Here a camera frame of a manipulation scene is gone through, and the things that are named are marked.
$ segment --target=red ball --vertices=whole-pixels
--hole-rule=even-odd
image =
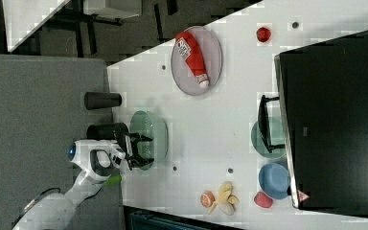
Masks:
[[[261,27],[256,32],[256,36],[260,42],[267,42],[271,37],[271,31],[268,28]]]

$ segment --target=blue bowl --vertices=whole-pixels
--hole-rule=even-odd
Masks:
[[[271,198],[284,199],[288,196],[288,170],[276,163],[264,165],[259,172],[259,184]]]

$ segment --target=gray carpet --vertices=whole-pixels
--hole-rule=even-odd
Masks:
[[[109,108],[86,110],[83,95],[108,90],[99,59],[0,55],[0,229],[42,191],[73,186],[80,169],[67,157],[71,143],[112,121]],[[121,198],[120,184],[103,187],[67,229],[117,229]]]

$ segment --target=white cap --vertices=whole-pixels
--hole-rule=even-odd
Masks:
[[[199,83],[199,87],[201,87],[201,88],[206,88],[206,87],[208,87],[208,85],[209,85],[208,80],[205,80],[205,81],[202,81],[202,82]]]

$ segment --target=banana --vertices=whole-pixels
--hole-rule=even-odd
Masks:
[[[218,199],[214,201],[214,203],[212,204],[208,215],[211,214],[216,208],[217,206],[220,208],[220,210],[228,215],[228,216],[232,216],[235,214],[235,209],[233,207],[233,205],[235,204],[239,204],[239,200],[237,197],[235,197],[232,194],[232,182],[230,181],[226,181],[224,182],[218,190]]]

